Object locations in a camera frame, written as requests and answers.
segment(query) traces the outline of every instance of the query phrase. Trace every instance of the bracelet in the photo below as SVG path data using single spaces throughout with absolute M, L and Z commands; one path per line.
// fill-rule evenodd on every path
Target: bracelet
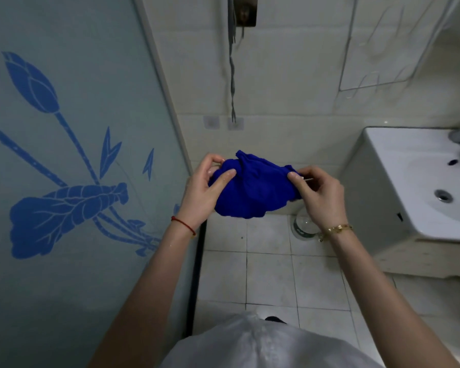
M 330 236 L 332 233 L 339 234 L 344 229 L 353 230 L 353 226 L 346 224 L 346 225 L 339 225 L 335 227 L 328 228 L 323 234 L 319 234 L 319 241 L 322 242 L 327 236 Z
M 179 222 L 179 223 L 182 223 L 184 226 L 186 226 L 188 229 L 191 230 L 191 232 L 193 233 L 193 237 L 196 236 L 196 231 L 194 231 L 194 230 L 191 228 L 191 226 L 189 226 L 187 223 L 184 223 L 184 222 L 182 222 L 180 219 L 176 218 L 176 216 L 173 215 L 172 218 L 171 218 L 171 221 L 177 221 L 177 222 Z

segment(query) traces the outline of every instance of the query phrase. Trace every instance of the person's left hand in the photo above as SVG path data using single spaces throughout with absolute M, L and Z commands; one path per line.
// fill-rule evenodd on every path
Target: person's left hand
M 212 166 L 212 163 L 224 161 L 220 155 L 207 154 L 189 179 L 177 218 L 194 230 L 208 219 L 221 192 L 237 173 L 235 169 L 227 170 L 208 187 L 209 178 L 220 168 Z

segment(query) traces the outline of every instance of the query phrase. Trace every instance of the hand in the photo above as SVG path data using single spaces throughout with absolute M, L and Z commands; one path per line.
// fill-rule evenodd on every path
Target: hand
M 311 181 L 312 189 L 301 176 L 288 173 L 288 179 L 300 192 L 312 221 L 323 231 L 347 224 L 344 187 L 341 183 L 316 166 L 307 166 L 298 170 L 298 173 L 305 179 L 314 179 Z
M 189 179 L 177 218 L 194 230 L 208 219 L 221 192 L 237 174 L 235 169 L 227 170 L 208 187 L 209 178 L 220 168 L 212 166 L 212 163 L 221 164 L 224 161 L 220 155 L 207 154 Z

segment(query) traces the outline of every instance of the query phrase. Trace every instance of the red string bracelet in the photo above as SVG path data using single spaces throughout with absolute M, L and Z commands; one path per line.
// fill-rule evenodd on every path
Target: red string bracelet
M 193 236 L 196 236 L 196 232 L 191 228 L 191 226 L 189 226 L 187 223 L 182 222 L 180 219 L 176 218 L 176 216 L 173 215 L 171 221 L 177 221 L 179 223 L 182 223 L 184 226 L 191 230 Z

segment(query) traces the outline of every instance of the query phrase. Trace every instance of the gold bracelet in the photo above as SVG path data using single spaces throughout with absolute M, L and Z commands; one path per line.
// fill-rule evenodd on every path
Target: gold bracelet
M 346 225 L 339 225 L 336 227 L 328 228 L 323 234 L 319 234 L 319 241 L 322 242 L 327 236 L 330 236 L 332 233 L 339 234 L 344 229 L 350 229 L 353 231 L 353 226 L 346 224 Z

